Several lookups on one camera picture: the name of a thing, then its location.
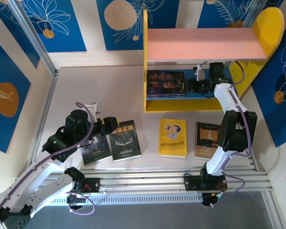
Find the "book with antler cover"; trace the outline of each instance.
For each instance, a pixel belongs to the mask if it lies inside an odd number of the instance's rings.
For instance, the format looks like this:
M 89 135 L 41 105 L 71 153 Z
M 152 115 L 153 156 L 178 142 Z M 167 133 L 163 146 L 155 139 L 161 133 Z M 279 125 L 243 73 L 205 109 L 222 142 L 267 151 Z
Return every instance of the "book with antler cover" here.
M 141 156 L 134 121 L 122 122 L 110 135 L 113 161 Z

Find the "wooden shelf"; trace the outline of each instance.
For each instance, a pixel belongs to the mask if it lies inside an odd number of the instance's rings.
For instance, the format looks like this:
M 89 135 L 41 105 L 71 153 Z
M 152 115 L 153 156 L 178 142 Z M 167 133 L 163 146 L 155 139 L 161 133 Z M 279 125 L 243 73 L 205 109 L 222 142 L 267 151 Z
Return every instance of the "wooden shelf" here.
M 148 29 L 148 62 L 265 60 L 252 28 Z
M 144 11 L 144 111 L 221 110 L 217 99 L 147 100 L 148 62 L 224 62 L 239 61 L 245 80 L 236 86 L 241 97 L 281 42 L 284 16 L 279 8 L 269 7 L 257 17 L 252 28 L 148 29 Z M 234 82 L 242 78 L 236 63 L 229 68 Z

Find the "robotic arm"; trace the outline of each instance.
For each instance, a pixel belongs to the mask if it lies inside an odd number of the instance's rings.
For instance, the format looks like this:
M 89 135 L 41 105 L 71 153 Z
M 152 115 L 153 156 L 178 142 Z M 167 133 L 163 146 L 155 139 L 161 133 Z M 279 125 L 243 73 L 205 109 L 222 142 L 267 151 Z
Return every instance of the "robotic arm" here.
M 247 111 L 241 104 L 234 91 L 234 84 L 225 78 L 223 69 L 223 63 L 211 63 L 209 79 L 205 79 L 204 71 L 199 67 L 194 69 L 197 79 L 187 82 L 190 92 L 211 92 L 219 100 L 225 113 L 218 133 L 219 147 L 214 156 L 205 163 L 199 176 L 184 175 L 185 189 L 202 192 L 204 205 L 215 204 L 227 189 L 224 168 L 231 159 L 236 155 L 248 156 L 240 153 L 251 147 L 257 121 L 256 113 Z M 83 146 L 86 140 L 92 140 L 95 135 L 107 135 L 118 126 L 114 117 L 102 120 L 96 118 L 96 114 L 100 112 L 100 104 L 94 103 L 84 108 L 87 112 L 71 112 L 66 118 L 65 126 L 49 137 L 30 167 L 11 187 L 0 194 L 0 223 L 5 228 L 24 228 L 34 214 L 56 195 L 70 190 L 77 193 L 82 191 L 87 183 L 94 191 L 98 191 L 97 178 L 90 183 L 91 178 L 85 178 L 83 173 L 73 167 L 66 169 L 57 180 L 36 190 L 51 172 L 77 151 L 78 145 Z M 237 123 L 245 129 L 237 129 Z M 220 193 L 215 195 L 214 192 L 218 192 L 221 184 L 225 184 L 225 188 L 220 188 Z
M 77 193 L 85 187 L 85 184 L 91 182 L 91 179 L 95 179 L 85 178 L 83 173 L 71 167 L 57 180 L 36 190 L 51 172 L 77 151 L 77 145 L 92 140 L 93 136 L 110 134 L 118 126 L 118 121 L 114 117 L 96 118 L 96 114 L 101 111 L 99 103 L 88 106 L 79 103 L 79 105 L 87 112 L 72 111 L 66 118 L 65 126 L 60 127 L 49 137 L 36 160 L 11 187 L 0 194 L 0 223 L 5 228 L 24 228 L 34 214 L 56 195 L 68 191 Z M 98 192 L 98 186 L 99 179 L 94 182 L 94 191 Z
M 219 147 L 211 160 L 205 163 L 200 170 L 199 176 L 184 175 L 185 189 L 187 191 L 205 192 L 203 193 L 203 204 L 206 206 L 215 204 L 222 193 L 226 191 L 225 176 L 227 175 L 224 173 L 224 169 L 230 161 L 235 156 L 250 156 L 249 154 L 241 154 L 241 152 L 247 148 L 249 148 L 249 152 L 251 151 L 257 122 L 256 113 L 248 111 L 238 99 L 234 91 L 235 84 L 232 84 L 231 79 L 225 78 L 224 64 L 211 63 L 209 71 L 209 79 L 199 80 L 201 77 L 197 76 L 197 80 L 191 79 L 187 85 L 190 92 L 204 94 L 211 92 L 218 99 L 225 113 L 218 132 Z M 244 128 L 237 129 L 237 124 Z M 217 193 L 221 185 L 223 188 L 220 188 L 219 194 L 210 195 L 212 192 Z

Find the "white bracket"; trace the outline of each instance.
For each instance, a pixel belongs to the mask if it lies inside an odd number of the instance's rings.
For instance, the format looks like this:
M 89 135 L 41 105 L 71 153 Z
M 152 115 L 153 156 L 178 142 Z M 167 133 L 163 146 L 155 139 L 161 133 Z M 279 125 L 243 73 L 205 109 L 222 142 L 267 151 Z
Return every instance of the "white bracket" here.
M 205 72 L 204 72 L 204 69 L 198 64 L 197 66 L 197 70 L 196 70 L 196 73 L 195 75 L 197 76 L 196 79 L 197 81 L 199 80 L 205 80 Z
M 94 123 L 96 123 L 97 122 L 96 115 L 102 112 L 102 104 L 95 102 L 95 103 L 92 103 L 90 105 L 85 105 L 85 106 L 90 110 L 92 117 L 93 117 L 93 120 L 90 120 L 90 117 L 88 116 L 88 121 L 89 122 L 93 121 Z

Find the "orange circle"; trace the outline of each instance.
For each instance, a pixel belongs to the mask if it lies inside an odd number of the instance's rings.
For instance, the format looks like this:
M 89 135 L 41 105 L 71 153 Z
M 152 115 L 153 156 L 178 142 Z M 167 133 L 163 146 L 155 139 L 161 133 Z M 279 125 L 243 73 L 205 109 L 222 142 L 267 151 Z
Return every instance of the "orange circle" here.
M 234 21 L 232 24 L 228 25 L 226 28 L 241 28 L 244 21 Z
M 48 30 L 48 29 L 45 29 L 44 31 L 42 31 L 42 34 L 46 37 L 46 38 L 49 38 L 49 39 L 52 39 L 55 34 L 53 33 L 53 31 L 51 30 Z
M 19 105 L 19 96 L 16 87 L 11 83 L 0 83 L 0 114 L 13 117 Z
M 284 93 L 281 91 L 277 91 L 273 99 L 275 100 L 276 104 L 280 105 L 284 101 Z

